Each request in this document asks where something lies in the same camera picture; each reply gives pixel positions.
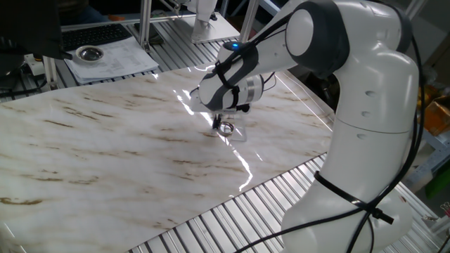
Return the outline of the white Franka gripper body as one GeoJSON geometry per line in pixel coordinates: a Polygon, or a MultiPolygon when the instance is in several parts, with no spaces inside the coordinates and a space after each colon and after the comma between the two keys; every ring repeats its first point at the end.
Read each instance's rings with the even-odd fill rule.
{"type": "Polygon", "coordinates": [[[191,96],[190,108],[194,112],[207,112],[207,113],[210,113],[210,114],[213,114],[213,115],[218,115],[218,114],[222,114],[222,115],[246,115],[251,110],[251,105],[250,104],[245,104],[245,105],[239,105],[236,108],[212,111],[212,110],[208,109],[205,105],[203,105],[201,103],[200,97],[199,97],[199,93],[198,93],[198,88],[195,88],[194,90],[192,90],[192,92],[190,92],[190,96],[191,96]]]}

